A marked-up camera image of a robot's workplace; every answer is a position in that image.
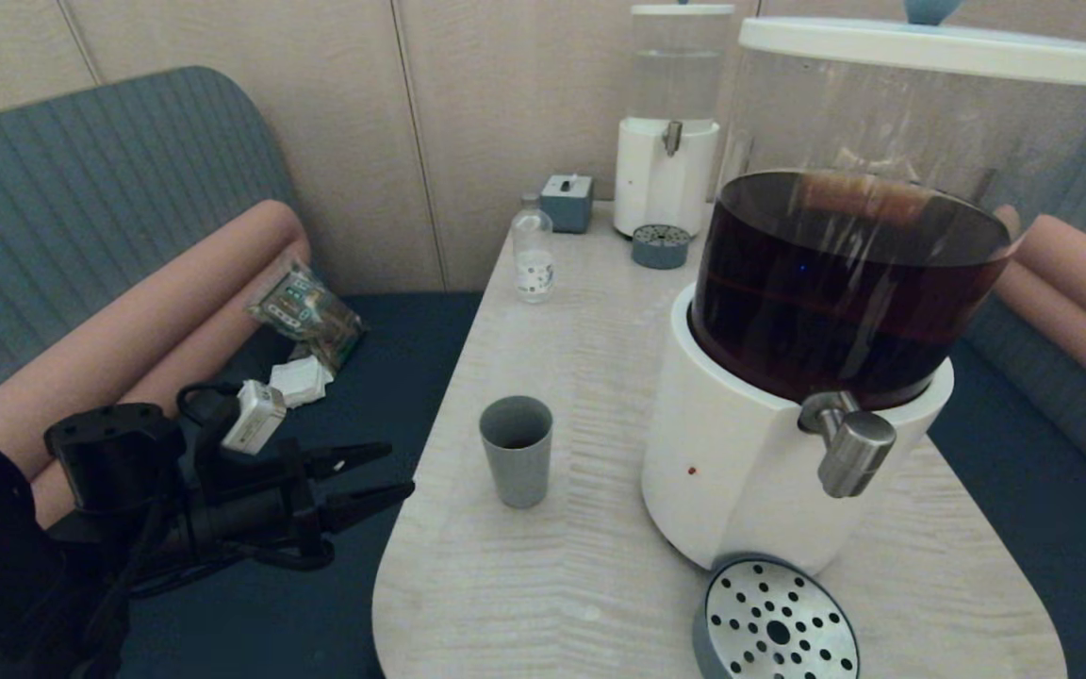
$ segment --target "water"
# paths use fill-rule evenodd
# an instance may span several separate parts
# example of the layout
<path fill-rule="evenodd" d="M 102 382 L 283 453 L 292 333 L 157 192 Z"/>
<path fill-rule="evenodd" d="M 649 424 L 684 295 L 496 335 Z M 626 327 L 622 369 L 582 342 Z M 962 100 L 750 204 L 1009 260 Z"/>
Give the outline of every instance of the water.
<path fill-rule="evenodd" d="M 690 328 L 719 365 L 801 401 L 917 397 L 1010 253 L 1008 228 L 956 198 L 864 175 L 759 173 L 711 218 Z"/>
<path fill-rule="evenodd" d="M 723 52 L 639 50 L 626 115 L 637 118 L 715 117 Z"/>
<path fill-rule="evenodd" d="M 526 250 L 514 256 L 518 275 L 514 285 L 518 297 L 530 304 L 545 302 L 555 286 L 555 257 L 547 250 Z"/>

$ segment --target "white dispenser base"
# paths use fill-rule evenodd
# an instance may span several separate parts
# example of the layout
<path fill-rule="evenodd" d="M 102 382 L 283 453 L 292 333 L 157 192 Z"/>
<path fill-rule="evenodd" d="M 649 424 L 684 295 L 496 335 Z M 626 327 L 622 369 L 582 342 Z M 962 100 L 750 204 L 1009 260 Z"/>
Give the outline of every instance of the white dispenser base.
<path fill-rule="evenodd" d="M 624 236 L 667 224 L 691 236 L 703 230 L 719 125 L 683 121 L 681 146 L 665 151 L 667 120 L 622 118 L 615 171 L 615 228 Z"/>
<path fill-rule="evenodd" d="M 800 404 L 758 390 L 698 347 L 686 312 L 691 285 L 673 302 L 643 458 L 643 499 L 665 538 L 703 568 L 759 552 L 815 576 L 875 503 L 954 391 L 940 364 L 917 400 L 880 411 L 896 443 L 857 498 L 831 498 L 818 477 L 824 442 L 798 430 Z"/>

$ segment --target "light wood table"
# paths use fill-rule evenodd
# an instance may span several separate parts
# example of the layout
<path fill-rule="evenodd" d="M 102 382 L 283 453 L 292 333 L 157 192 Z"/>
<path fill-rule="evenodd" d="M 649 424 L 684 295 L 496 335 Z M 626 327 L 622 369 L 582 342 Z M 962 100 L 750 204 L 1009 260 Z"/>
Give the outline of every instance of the light wood table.
<path fill-rule="evenodd" d="M 705 236 L 684 267 L 646 269 L 610 210 L 554 238 L 547 304 L 517 300 L 502 249 L 376 580 L 389 679 L 698 676 L 708 575 L 652 525 L 640 468 L 668 309 Z M 530 511 L 496 500 L 477 431 L 509 394 L 555 416 L 552 487 Z M 857 629 L 864 676 L 1065 676 L 1037 594 L 930 441 L 882 505 L 818 578 Z"/>

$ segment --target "dark brown liquid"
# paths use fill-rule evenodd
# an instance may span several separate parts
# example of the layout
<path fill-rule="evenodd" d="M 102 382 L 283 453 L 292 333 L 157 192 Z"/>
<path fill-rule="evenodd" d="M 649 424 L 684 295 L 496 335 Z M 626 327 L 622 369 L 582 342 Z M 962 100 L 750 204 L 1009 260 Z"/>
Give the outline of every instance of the dark brown liquid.
<path fill-rule="evenodd" d="M 862 407 L 924 388 L 996 282 L 1008 228 L 956 198 L 863 175 L 773 172 L 720 192 L 690 328 L 746 382 Z"/>

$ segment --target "perforated drip tray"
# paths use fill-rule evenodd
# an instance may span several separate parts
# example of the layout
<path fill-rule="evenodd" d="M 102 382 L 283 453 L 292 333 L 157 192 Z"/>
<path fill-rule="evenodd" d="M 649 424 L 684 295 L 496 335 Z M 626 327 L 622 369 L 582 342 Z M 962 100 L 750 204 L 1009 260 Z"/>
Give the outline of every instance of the perforated drip tray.
<path fill-rule="evenodd" d="M 790 564 L 746 555 L 716 573 L 694 618 L 707 679 L 847 679 L 857 637 L 826 590 Z"/>

